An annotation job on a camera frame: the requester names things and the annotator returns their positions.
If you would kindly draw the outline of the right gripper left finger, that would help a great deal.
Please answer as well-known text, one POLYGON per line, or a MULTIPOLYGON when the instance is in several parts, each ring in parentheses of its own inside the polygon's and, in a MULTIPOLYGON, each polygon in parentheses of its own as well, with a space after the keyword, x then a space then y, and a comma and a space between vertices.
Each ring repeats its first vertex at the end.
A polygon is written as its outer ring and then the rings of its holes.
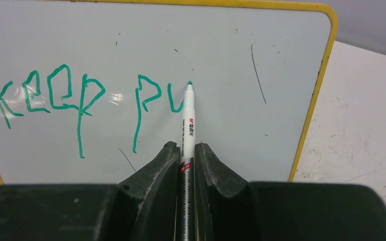
POLYGON ((173 240, 180 149, 119 184, 0 185, 0 240, 173 240))

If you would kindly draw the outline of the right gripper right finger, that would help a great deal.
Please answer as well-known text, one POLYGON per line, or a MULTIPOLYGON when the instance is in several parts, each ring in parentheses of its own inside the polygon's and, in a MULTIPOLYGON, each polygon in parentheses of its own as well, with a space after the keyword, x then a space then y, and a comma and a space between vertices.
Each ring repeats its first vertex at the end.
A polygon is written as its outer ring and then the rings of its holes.
POLYGON ((249 182, 195 147, 198 240, 386 240, 386 205, 363 185, 249 182))

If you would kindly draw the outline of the white marker pen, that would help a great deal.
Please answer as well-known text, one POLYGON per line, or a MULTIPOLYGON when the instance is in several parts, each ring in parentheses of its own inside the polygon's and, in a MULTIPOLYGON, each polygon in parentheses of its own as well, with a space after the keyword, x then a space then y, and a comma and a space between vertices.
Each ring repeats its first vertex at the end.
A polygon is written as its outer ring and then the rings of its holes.
POLYGON ((180 144, 176 240, 196 240, 195 205, 195 93, 191 81, 184 92, 180 144))

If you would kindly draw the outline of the yellow framed whiteboard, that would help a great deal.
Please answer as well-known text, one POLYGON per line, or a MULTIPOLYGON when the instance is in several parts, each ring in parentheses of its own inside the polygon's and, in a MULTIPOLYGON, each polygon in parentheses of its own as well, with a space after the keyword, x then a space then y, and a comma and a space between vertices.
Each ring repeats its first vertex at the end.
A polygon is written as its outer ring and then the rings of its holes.
POLYGON ((318 3, 0 1, 0 182, 117 183, 181 141, 292 180, 338 28, 318 3))

